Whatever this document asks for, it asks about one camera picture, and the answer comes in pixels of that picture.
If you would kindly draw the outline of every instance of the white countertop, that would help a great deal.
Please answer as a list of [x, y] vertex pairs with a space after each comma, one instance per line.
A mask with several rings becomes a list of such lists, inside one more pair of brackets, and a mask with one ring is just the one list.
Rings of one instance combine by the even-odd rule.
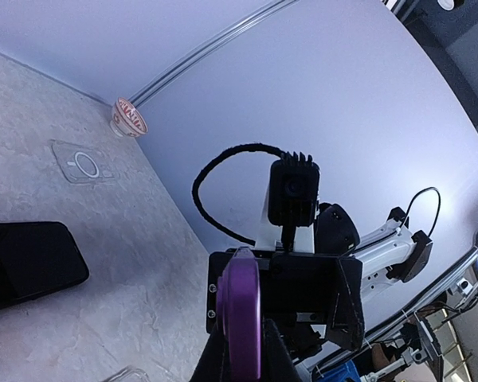
[[[200, 357], [207, 253], [108, 113], [0, 57], [0, 222], [61, 221], [91, 273], [0, 311], [0, 382], [97, 382], [128, 364], [152, 381], [183, 381]], [[50, 139], [101, 150], [119, 178], [69, 183]]]

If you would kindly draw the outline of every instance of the wire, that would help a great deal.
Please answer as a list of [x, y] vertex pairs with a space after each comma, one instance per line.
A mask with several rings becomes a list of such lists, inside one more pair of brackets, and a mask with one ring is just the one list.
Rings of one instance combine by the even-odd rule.
[[474, 309], [476, 305], [478, 305], [478, 295], [469, 303], [468, 307], [464, 309], [462, 308], [458, 309], [458, 311], [455, 314], [447, 317], [445, 320], [442, 321], [441, 324], [445, 324], [446, 322], [452, 321], [453, 319], [461, 316], [462, 314], [469, 312], [470, 310]]
[[197, 207], [197, 210], [203, 216], [203, 218], [210, 224], [212, 224], [215, 228], [219, 229], [220, 231], [224, 232], [226, 235], [233, 237], [235, 240], [239, 240], [242, 243], [246, 243], [249, 245], [255, 245], [255, 240], [249, 239], [244, 237], [243, 235], [239, 235], [238, 233], [232, 231], [231, 229], [225, 227], [224, 225], [218, 223], [203, 207], [202, 201], [200, 200], [200, 195], [198, 191], [200, 189], [200, 185], [206, 179], [207, 175], [220, 163], [225, 161], [226, 159], [239, 154], [239, 153], [256, 153], [262, 152], [271, 155], [275, 155], [278, 158], [281, 158], [284, 152], [279, 149], [278, 147], [265, 145], [263, 143], [248, 143], [245, 145], [239, 145], [235, 147], [230, 147], [229, 149], [223, 151], [219, 154], [215, 159], [210, 161], [207, 166], [200, 171], [200, 174], [193, 182], [193, 188], [191, 190], [191, 194], [193, 195], [193, 202], [194, 205]]
[[[436, 211], [436, 217], [434, 218], [434, 221], [433, 221], [433, 224], [432, 224], [432, 228], [430, 229], [430, 232], [429, 232], [429, 237], [430, 235], [432, 235], [432, 232], [433, 230], [435, 229], [436, 227], [436, 223], [437, 223], [437, 219], [439, 218], [439, 212], [441, 210], [441, 194], [439, 193], [439, 190], [435, 187], [428, 187], [426, 189], [423, 189], [422, 191], [420, 191], [419, 193], [417, 193], [416, 195], [413, 196], [413, 199], [411, 199], [411, 202], [409, 203], [409, 207], [407, 208], [407, 213], [406, 213], [406, 217], [404, 218], [404, 220], [402, 221], [402, 223], [398, 226], [397, 229], [399, 228], [402, 228], [404, 226], [404, 224], [406, 223], [407, 219], [409, 219], [409, 212], [411, 210], [411, 208], [413, 207], [413, 203], [414, 201], [417, 199], [417, 197], [419, 197], [420, 195], [422, 195], [423, 193], [426, 193], [428, 191], [435, 191], [437, 193], [437, 198], [438, 198], [438, 202], [437, 202], [437, 211]], [[379, 244], [381, 243], [382, 241], [386, 240], [386, 239], [389, 239], [391, 236], [395, 235], [397, 233], [397, 231], [393, 231], [391, 233], [388, 233], [387, 235], [383, 236], [382, 238], [380, 239], [377, 239], [375, 241], [373, 241], [372, 243], [369, 243], [367, 245], [364, 245], [364, 246], [358, 246], [355, 250], [353, 250], [353, 254], [354, 253], [358, 253], [359, 251], [363, 251], [369, 247], [372, 247], [374, 246], [375, 244]]]
[[423, 189], [422, 191], [420, 191], [419, 193], [417, 193], [416, 195], [413, 196], [413, 199], [411, 199], [411, 202], [409, 203], [409, 207], [407, 208], [407, 212], [406, 212], [406, 218], [400, 223], [400, 226], [399, 228], [402, 228], [404, 226], [404, 224], [406, 223], [407, 219], [409, 219], [409, 212], [411, 210], [411, 208], [413, 207], [413, 203], [414, 201], [422, 194], [424, 193], [427, 193], [428, 191], [434, 191], [436, 194], [437, 194], [437, 211], [436, 211], [436, 217], [434, 218], [433, 220], [433, 224], [432, 224], [432, 227], [429, 231], [429, 237], [432, 235], [433, 233], [433, 230], [435, 229], [436, 227], [436, 224], [437, 224], [437, 219], [439, 219], [439, 212], [441, 211], [441, 193], [439, 192], [439, 190], [435, 187], [428, 187], [426, 189]]
[[417, 310], [415, 313], [423, 313], [424, 314], [424, 313], [427, 313], [427, 312], [432, 312], [430, 314], [434, 314], [438, 310], [446, 310], [447, 312], [452, 312], [452, 313], [458, 313], [459, 312], [458, 309], [453, 308], [450, 305], [444, 304], [442, 302], [440, 307], [424, 306], [421, 309]]

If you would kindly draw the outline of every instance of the black camera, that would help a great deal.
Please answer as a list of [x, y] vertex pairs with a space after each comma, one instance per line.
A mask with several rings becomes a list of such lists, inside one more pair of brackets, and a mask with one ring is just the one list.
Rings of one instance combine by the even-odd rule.
[[283, 155], [271, 165], [268, 218], [284, 227], [309, 227], [315, 220], [319, 167], [311, 156]]

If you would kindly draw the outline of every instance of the purple gripper wheel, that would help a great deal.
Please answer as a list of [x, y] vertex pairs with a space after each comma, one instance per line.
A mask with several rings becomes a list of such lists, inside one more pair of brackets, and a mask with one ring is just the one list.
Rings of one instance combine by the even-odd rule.
[[239, 248], [217, 281], [217, 323], [229, 342], [233, 382], [261, 378], [261, 287], [257, 261]]

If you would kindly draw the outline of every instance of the black phone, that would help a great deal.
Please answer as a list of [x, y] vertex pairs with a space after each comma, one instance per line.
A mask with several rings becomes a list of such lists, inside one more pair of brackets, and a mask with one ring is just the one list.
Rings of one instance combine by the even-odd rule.
[[73, 287], [88, 276], [62, 223], [0, 224], [0, 309]]

